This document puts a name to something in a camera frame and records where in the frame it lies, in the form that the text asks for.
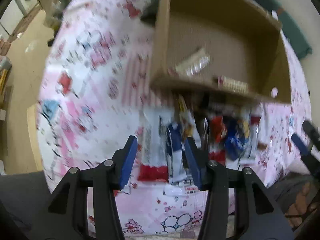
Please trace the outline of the operator hand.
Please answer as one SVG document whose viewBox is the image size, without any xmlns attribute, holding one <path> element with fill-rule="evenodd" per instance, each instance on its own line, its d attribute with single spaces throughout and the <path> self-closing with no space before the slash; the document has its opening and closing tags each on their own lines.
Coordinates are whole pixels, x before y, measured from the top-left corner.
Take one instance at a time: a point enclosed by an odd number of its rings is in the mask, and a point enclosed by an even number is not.
<svg viewBox="0 0 320 240">
<path fill-rule="evenodd" d="M 285 213 L 288 223 L 292 229 L 298 228 L 314 210 L 319 206 L 318 203 L 312 202 L 314 187 L 310 182 L 303 185 L 302 189 L 297 193 L 295 202 L 291 204 Z"/>
</svg>

